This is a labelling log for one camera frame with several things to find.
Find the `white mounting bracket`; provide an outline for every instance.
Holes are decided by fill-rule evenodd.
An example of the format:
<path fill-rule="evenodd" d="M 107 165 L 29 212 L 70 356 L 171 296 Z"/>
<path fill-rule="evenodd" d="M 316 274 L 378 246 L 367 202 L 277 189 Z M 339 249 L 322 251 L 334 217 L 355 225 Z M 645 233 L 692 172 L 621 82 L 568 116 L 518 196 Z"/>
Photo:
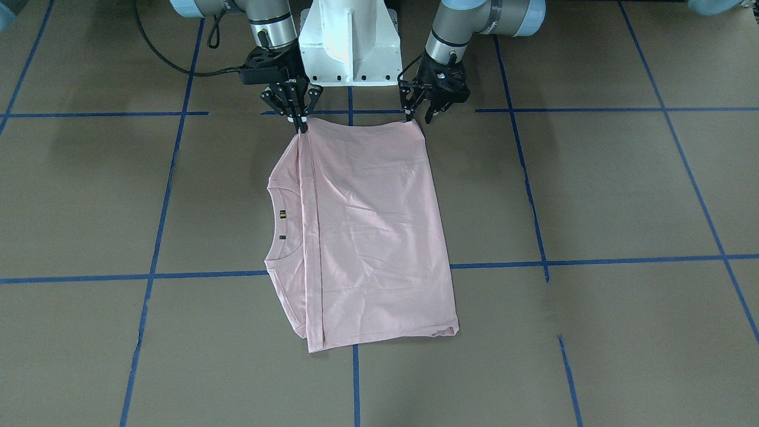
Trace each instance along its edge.
<path fill-rule="evenodd" d="M 398 84 L 397 23 L 383 0 L 313 0 L 298 37 L 308 77 L 321 86 Z"/>

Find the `garment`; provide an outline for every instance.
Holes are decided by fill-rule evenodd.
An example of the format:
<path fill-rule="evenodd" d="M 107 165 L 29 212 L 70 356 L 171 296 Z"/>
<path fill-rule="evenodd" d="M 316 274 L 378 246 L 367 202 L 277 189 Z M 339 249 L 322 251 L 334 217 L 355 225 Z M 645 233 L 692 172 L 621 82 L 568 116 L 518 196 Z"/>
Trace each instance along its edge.
<path fill-rule="evenodd" d="M 455 335 L 451 272 L 416 122 L 348 127 L 311 118 L 269 177 L 266 269 L 310 353 Z"/>

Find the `pink fabric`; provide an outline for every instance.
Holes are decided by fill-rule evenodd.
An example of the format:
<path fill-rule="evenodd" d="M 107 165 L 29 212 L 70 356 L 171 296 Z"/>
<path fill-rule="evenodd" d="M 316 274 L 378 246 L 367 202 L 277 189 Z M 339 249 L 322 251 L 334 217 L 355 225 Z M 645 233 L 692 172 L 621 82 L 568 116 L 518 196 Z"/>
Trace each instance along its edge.
<path fill-rule="evenodd" d="M 415 122 L 309 119 L 269 178 L 266 257 L 282 307 L 313 353 L 458 331 L 424 136 Z"/>

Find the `light blue object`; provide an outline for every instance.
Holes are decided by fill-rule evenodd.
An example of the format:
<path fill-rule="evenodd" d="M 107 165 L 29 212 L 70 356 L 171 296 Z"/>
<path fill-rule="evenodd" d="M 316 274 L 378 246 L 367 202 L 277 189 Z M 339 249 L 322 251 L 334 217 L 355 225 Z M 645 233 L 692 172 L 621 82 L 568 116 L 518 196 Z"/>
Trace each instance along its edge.
<path fill-rule="evenodd" d="M 195 4 L 195 0 L 172 0 L 172 6 L 183 17 L 203 17 Z"/>
<path fill-rule="evenodd" d="M 484 5 L 487 0 L 442 0 L 442 3 L 454 11 L 468 11 L 470 9 L 479 8 Z"/>
<path fill-rule="evenodd" d="M 0 31 L 8 28 L 8 25 L 11 25 L 15 21 L 16 14 L 8 6 L 4 5 L 3 2 L 0 2 Z"/>
<path fill-rule="evenodd" d="M 699 15 L 711 16 L 736 6 L 740 0 L 688 0 L 688 7 Z"/>
<path fill-rule="evenodd" d="M 544 19 L 546 19 L 546 0 L 530 0 L 524 20 L 514 37 L 532 36 L 543 25 Z"/>

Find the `black ring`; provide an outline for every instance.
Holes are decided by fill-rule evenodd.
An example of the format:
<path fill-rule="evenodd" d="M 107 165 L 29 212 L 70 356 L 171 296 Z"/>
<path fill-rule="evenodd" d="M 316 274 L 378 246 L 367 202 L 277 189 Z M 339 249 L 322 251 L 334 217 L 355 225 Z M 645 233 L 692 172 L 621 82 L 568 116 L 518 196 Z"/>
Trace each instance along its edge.
<path fill-rule="evenodd" d="M 266 25 L 266 24 L 274 24 L 275 22 L 284 21 L 285 19 L 292 16 L 291 12 L 288 12 L 286 14 L 283 14 L 282 16 L 278 17 L 272 17 L 269 19 L 249 19 L 248 21 L 253 25 Z"/>
<path fill-rule="evenodd" d="M 443 40 L 442 38 L 440 38 L 440 36 L 438 36 L 437 33 L 435 33 L 435 30 L 432 30 L 432 37 L 435 37 L 435 39 L 437 41 L 441 42 L 442 44 L 448 45 L 448 46 L 451 46 L 451 47 L 464 47 L 464 46 L 466 46 L 468 44 L 468 43 L 446 42 L 445 40 Z"/>

